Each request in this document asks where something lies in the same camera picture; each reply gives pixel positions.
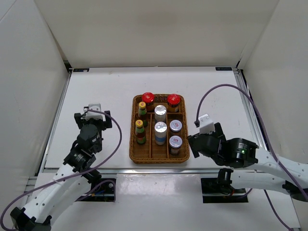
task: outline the white table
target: white table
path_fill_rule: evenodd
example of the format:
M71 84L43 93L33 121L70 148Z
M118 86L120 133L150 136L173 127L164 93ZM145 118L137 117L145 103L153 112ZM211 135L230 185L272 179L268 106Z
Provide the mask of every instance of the white table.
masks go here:
M40 173L36 187L53 174ZM284 231L263 190L248 203L203 204L198 174L118 174L116 202L75 202L52 231ZM283 221L298 228L289 196L269 192Z
M210 158L190 159L182 164L137 165L128 156L132 99L150 91L177 93L184 97L188 133L198 132L194 125L201 97L211 87L236 84L233 71L216 71L214 67L143 67L90 68L89 72L73 72L67 88L59 120L47 155L45 168L58 168L69 153L79 134L74 113L83 112L89 103L101 103L102 110L110 110L123 132L118 152L102 167L105 169L213 169L218 167ZM232 88L214 90L205 99L200 115L208 113L220 122L227 139L236 137L253 141L239 92ZM116 147L119 132L114 125L103 132L103 151L96 154L96 163L104 160Z

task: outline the white wall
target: white wall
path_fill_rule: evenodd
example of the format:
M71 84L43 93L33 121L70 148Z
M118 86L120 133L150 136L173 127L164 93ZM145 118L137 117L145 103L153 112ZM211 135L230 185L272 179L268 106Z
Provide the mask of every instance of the white wall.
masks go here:
M36 0L73 67L236 66L279 0Z
M244 74L274 150L308 163L307 0L280 0ZM308 230L308 203L295 208Z
M68 74L33 0L2 1L0 9L2 212L39 165ZM12 227L9 216L5 224Z

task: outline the bottle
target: bottle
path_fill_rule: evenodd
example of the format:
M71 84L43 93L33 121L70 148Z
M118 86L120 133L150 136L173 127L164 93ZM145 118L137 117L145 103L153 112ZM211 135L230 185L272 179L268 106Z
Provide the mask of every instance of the bottle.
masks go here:
M157 122L155 124L155 142L158 145L163 145L167 138L167 124L164 122Z
M171 136L169 139L169 152L171 155L180 154L180 148L182 146L182 139L180 136Z
M158 105L154 109L155 112L155 123L157 122L166 122L166 114L167 114L167 109L163 105Z
M140 119L136 121L136 133L135 134L136 134L137 143L144 144L146 142L143 121Z
M146 104L147 112L152 112L154 110L154 99L155 96L150 92L146 92L142 95L142 101Z
M143 121L143 126L146 128L148 126L148 115L145 107L145 102L139 103L138 119Z
M182 123L179 120L172 120L170 122L170 136L179 136L182 130Z
M168 111L169 112L178 112L180 101L181 101L181 97L178 96L177 94L168 95L168 97L167 97Z

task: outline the white lid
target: white lid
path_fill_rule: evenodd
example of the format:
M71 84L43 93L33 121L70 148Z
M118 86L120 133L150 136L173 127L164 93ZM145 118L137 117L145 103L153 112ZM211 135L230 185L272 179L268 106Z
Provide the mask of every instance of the white lid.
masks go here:
M177 120L177 119L172 120L172 121L170 122L170 129L171 129L171 131L173 131L173 132L181 131L181 129L182 129L182 123L181 123L181 121L179 121L179 120Z
M167 132L167 124L165 124L164 122L157 122L155 124L154 129L155 129L155 135L162 133L164 134Z
M163 105L156 106L154 111L155 111L155 114L158 115L158 116L160 116L160 115L163 116L163 115L165 115L167 113L167 109Z
M172 148L179 148L182 146L183 141L180 136L171 136L169 143Z

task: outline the yellow bottle cap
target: yellow bottle cap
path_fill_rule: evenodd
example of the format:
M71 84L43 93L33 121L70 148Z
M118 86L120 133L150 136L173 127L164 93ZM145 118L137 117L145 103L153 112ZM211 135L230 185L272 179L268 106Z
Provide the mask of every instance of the yellow bottle cap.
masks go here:
M142 126L143 126L143 121L140 120L140 119L138 119L138 120L136 121L136 127L142 128Z
M146 105L145 105L145 102L140 102L140 103L139 103L139 108L140 108L140 109L144 109L145 106L146 106Z

